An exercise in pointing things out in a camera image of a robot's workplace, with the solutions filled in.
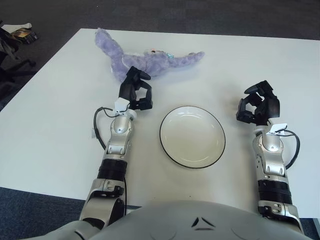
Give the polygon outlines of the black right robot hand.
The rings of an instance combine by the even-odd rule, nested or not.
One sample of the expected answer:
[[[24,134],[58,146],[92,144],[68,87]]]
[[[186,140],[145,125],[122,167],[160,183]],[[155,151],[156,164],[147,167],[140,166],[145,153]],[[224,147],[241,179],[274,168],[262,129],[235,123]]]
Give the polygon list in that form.
[[[236,119],[240,122],[265,126],[266,133],[276,135],[287,128],[287,124],[271,124],[270,119],[280,116],[280,101],[273,93],[273,88],[268,81],[261,81],[249,88],[244,93],[247,95],[238,104]]]

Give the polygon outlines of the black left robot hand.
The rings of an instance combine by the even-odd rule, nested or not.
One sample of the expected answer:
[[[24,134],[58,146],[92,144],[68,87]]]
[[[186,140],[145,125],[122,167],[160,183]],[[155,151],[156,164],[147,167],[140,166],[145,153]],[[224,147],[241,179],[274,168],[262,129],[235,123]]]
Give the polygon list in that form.
[[[145,80],[151,80],[151,76],[146,72],[134,66],[128,70],[120,85],[118,99],[114,103],[117,115],[125,115],[128,110],[144,111],[153,108],[152,87]],[[137,99],[136,91],[140,88],[146,90],[145,97]]]

